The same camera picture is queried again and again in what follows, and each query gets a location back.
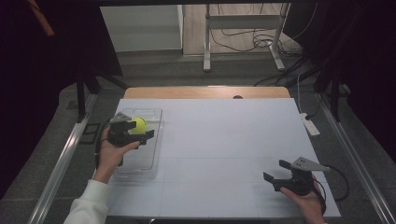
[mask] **gray floor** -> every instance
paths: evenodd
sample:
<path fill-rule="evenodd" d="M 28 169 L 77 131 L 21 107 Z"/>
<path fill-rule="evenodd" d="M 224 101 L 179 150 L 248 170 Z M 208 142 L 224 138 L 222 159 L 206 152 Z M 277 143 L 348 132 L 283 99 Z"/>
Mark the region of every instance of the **gray floor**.
<path fill-rule="evenodd" d="M 285 64 L 290 66 L 295 60 L 288 58 Z M 154 55 L 122 53 L 120 62 L 124 77 L 119 77 L 119 79 L 132 86 L 252 86 L 262 78 L 279 74 L 268 54 L 218 55 L 213 59 L 210 73 L 203 71 L 202 57 L 186 57 L 175 53 Z M 307 66 L 309 64 L 297 70 L 290 78 L 298 75 Z M 123 90 L 114 84 L 101 78 L 99 81 L 103 89 L 95 102 L 89 123 L 103 122 L 111 117 L 123 95 Z M 308 114 L 313 113 L 319 104 L 317 96 L 312 91 L 314 81 L 315 77 L 311 77 L 303 81 L 300 86 L 301 108 Z M 274 80 L 270 79 L 262 85 L 273 82 Z M 289 91 L 297 102 L 297 87 L 294 86 Z M 340 101 L 340 116 L 364 164 L 387 199 L 390 209 L 394 211 L 396 208 L 395 163 L 355 117 L 344 98 Z M 24 169 L 0 202 L 0 223 L 26 223 L 29 219 L 76 120 L 76 87 L 72 85 L 62 91 L 60 105 L 46 133 L 31 159 L 25 164 Z M 321 132 L 319 138 L 311 139 L 319 160 L 341 169 L 350 185 L 349 197 L 337 204 L 342 218 L 329 220 L 329 222 L 382 223 L 323 111 L 319 110 L 312 120 Z M 86 135 L 82 140 L 90 141 L 91 138 Z M 71 202 L 80 196 L 87 180 L 92 176 L 94 169 L 92 154 L 93 145 L 78 145 L 44 223 L 63 222 Z M 335 174 L 328 175 L 327 178 L 331 183 L 334 197 L 341 196 L 345 190 L 342 179 Z M 107 223 L 133 222 L 125 218 L 109 217 Z M 273 220 L 271 223 L 303 222 L 301 220 Z"/>

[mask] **metal frame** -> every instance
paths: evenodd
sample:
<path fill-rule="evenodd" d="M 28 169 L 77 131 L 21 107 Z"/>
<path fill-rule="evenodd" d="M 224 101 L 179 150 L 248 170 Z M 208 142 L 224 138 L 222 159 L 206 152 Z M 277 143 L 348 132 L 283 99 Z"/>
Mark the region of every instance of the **metal frame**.
<path fill-rule="evenodd" d="M 387 200 L 384 198 L 381 193 L 378 185 L 375 183 L 366 167 L 364 166 L 357 149 L 353 146 L 352 142 L 347 136 L 341 122 L 338 122 L 334 116 L 332 115 L 332 111 L 330 110 L 330 104 L 325 97 L 321 97 L 318 94 L 318 98 L 322 98 L 324 104 L 321 104 L 325 115 L 332 125 L 332 129 L 336 134 L 338 140 L 340 141 L 349 162 L 351 163 L 353 169 L 355 170 L 356 175 L 358 176 L 361 184 L 363 185 L 367 195 L 369 196 L 375 211 L 378 213 L 379 218 L 382 223 L 395 224 L 395 217 L 390 211 Z"/>
<path fill-rule="evenodd" d="M 206 4 L 205 14 L 205 50 L 204 50 L 204 71 L 210 71 L 210 41 L 209 33 L 211 29 L 276 29 L 274 39 L 269 43 L 269 50 L 274 58 L 278 71 L 284 71 L 285 65 L 279 57 L 277 43 L 282 33 L 286 14 L 290 3 L 285 3 L 280 11 L 280 15 L 218 15 L 211 16 L 209 4 Z"/>
<path fill-rule="evenodd" d="M 78 145 L 78 141 L 84 132 L 85 126 L 87 125 L 88 119 L 91 116 L 91 111 L 93 108 L 93 104 L 97 98 L 97 95 L 90 94 L 87 104 L 86 104 L 86 113 L 83 120 L 80 123 L 76 123 L 73 131 L 70 133 L 69 138 L 67 139 L 66 144 L 64 145 L 64 150 L 62 151 L 59 160 L 56 162 L 55 167 L 49 177 L 49 180 L 44 187 L 44 190 L 38 199 L 37 204 L 35 205 L 35 209 L 33 210 L 32 215 L 30 216 L 27 223 L 43 223 L 44 219 L 47 216 L 48 211 L 50 210 L 50 206 L 55 197 L 56 192 L 58 191 L 59 186 L 64 178 L 64 174 L 66 173 L 67 167 L 73 157 L 75 149 Z"/>

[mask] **human arm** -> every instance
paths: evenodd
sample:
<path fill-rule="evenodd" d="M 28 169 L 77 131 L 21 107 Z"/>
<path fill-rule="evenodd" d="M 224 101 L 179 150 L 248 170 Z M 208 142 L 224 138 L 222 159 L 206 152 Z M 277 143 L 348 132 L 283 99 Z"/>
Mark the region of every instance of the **human arm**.
<path fill-rule="evenodd" d="M 109 129 L 105 129 L 101 136 L 100 160 L 92 180 L 79 199 L 75 199 L 65 224 L 76 223 L 105 223 L 108 208 L 106 202 L 110 195 L 108 180 L 116 170 L 122 156 L 139 146 L 139 142 L 125 147 L 114 147 L 106 139 Z"/>
<path fill-rule="evenodd" d="M 314 182 L 315 188 L 318 189 L 318 183 Z M 280 188 L 280 191 L 288 198 L 297 203 L 300 211 L 302 212 L 307 224 L 323 224 L 326 223 L 322 215 L 322 207 L 318 196 L 314 191 L 309 192 L 305 196 L 299 196 L 286 188 Z"/>

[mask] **power strip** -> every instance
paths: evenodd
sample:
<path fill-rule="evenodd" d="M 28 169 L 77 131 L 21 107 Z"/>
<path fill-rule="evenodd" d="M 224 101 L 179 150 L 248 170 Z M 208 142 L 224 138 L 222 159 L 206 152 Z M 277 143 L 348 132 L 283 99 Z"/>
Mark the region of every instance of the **power strip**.
<path fill-rule="evenodd" d="M 314 122 L 312 122 L 312 120 L 310 120 L 310 119 L 305 119 L 306 113 L 301 113 L 300 116 L 301 116 L 301 120 L 303 121 L 303 124 L 304 124 L 309 136 L 317 137 L 318 135 L 320 135 L 320 132 L 317 129 L 317 127 L 315 126 Z"/>

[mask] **white sleeve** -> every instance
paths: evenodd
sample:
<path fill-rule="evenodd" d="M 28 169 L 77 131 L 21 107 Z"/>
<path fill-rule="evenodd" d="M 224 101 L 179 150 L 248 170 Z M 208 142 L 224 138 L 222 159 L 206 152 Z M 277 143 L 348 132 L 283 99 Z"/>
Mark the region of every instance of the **white sleeve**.
<path fill-rule="evenodd" d="M 106 202 L 110 186 L 95 180 L 89 180 L 88 186 L 79 199 L 75 199 L 65 224 L 105 223 L 108 208 Z"/>

